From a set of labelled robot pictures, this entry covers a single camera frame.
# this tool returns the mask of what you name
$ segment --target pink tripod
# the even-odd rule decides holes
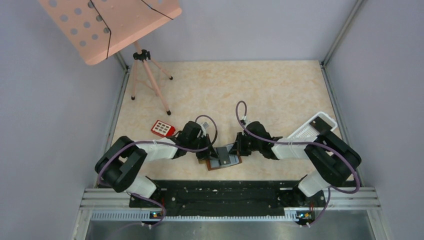
[[[158,67],[162,73],[164,73],[169,80],[174,79],[157,61],[155,61],[151,56],[150,52],[142,49],[138,42],[133,43],[135,46],[135,49],[137,52],[135,52],[132,56],[134,58],[134,64],[132,65],[132,92],[131,92],[131,99],[136,99],[136,86],[137,82],[143,83],[146,87],[153,90],[156,96],[159,96],[160,100],[162,101],[163,106],[165,107],[165,111],[168,115],[171,115],[170,107],[168,106],[167,101],[165,100],[164,96],[162,95],[161,89],[159,88],[155,77],[153,77],[152,71],[150,70],[150,67],[147,63],[147,60],[150,60],[152,63]],[[140,81],[137,79],[137,68],[138,68],[138,62],[141,61],[144,67],[144,70],[147,73],[148,79],[150,80],[150,85],[147,85],[144,81]]]

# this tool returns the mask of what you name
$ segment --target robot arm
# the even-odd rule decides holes
[[[205,143],[210,143],[210,140],[209,135],[205,134],[205,130],[201,125],[189,121],[177,135],[170,138],[164,137],[158,142],[169,143],[170,145],[157,144],[155,140],[152,140],[151,143],[133,145],[119,155],[119,157],[127,158],[126,161],[122,162],[119,157],[112,160],[101,177],[117,193],[125,191],[149,198],[157,187],[149,178],[138,174],[144,162],[159,159],[176,159],[184,156],[187,151],[179,149],[175,145],[187,149],[202,149],[202,146]],[[127,136],[118,138],[97,162],[95,171],[99,174],[113,155],[133,143],[134,141]],[[207,154],[208,152],[208,150],[205,150],[198,152],[198,154]]]
[[[331,155],[320,146],[296,143],[314,142],[326,145],[340,153],[354,169],[361,163],[361,158],[351,147],[331,132],[331,127],[328,124],[320,118],[316,120],[316,122],[314,121],[310,124],[319,132],[318,135],[308,138],[284,138],[280,136],[271,137],[260,122],[254,121],[248,123],[244,119],[246,129],[253,134],[270,141],[285,144],[269,143],[257,139],[244,131],[237,134],[237,138],[230,153],[248,156],[253,151],[259,151],[267,159],[311,160],[316,171],[302,178],[295,187],[297,188],[296,191],[300,190],[306,197],[311,197],[329,186],[341,187],[351,175],[351,171],[343,161],[335,154]]]

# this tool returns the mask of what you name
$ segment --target white basket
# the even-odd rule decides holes
[[[311,125],[309,125],[309,123],[312,122],[316,117],[320,117],[328,125],[330,125],[332,132],[337,128],[337,122],[334,119],[332,119],[327,113],[319,111],[302,126],[300,126],[296,131],[290,134],[288,138],[309,138],[319,135],[320,133]]]

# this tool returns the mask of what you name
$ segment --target gray floor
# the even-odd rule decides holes
[[[311,228],[292,227],[292,222],[164,222],[152,230],[133,225],[114,232],[129,223],[131,222],[92,221],[86,240],[375,239],[365,211],[328,211]]]

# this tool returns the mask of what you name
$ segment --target black cable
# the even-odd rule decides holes
[[[176,137],[178,134],[180,134],[181,133],[181,130],[179,130],[179,131],[177,131],[174,135],[172,135],[172,136],[169,136],[168,138],[171,138],[171,137]]]
[[[111,47],[111,38],[112,38],[112,30],[109,28],[108,24],[106,23],[105,19],[100,14],[99,10],[97,10],[96,5],[94,5],[94,2],[90,0],[91,5],[94,7],[97,14],[100,16],[101,20],[103,21],[104,25],[106,25],[107,30],[109,30],[109,43],[107,44],[107,53],[106,53],[106,59],[109,57],[109,48]]]
[[[163,14],[162,12],[160,12],[160,11],[158,11],[158,10],[154,9],[154,8],[153,8],[153,7],[151,7],[149,4],[147,4],[147,2],[145,2],[145,1],[143,1],[143,0],[140,0],[140,1],[142,1],[144,4],[146,4],[146,6],[147,6],[147,7],[149,7],[151,10],[153,10],[153,11],[155,11],[155,12],[157,12],[157,13],[160,13],[160,14],[162,14],[163,16],[165,16],[165,17],[167,17],[167,18],[169,18],[169,19],[171,19],[171,20],[174,20],[173,18],[171,18],[171,17],[169,17],[169,16],[167,16],[167,15]]]

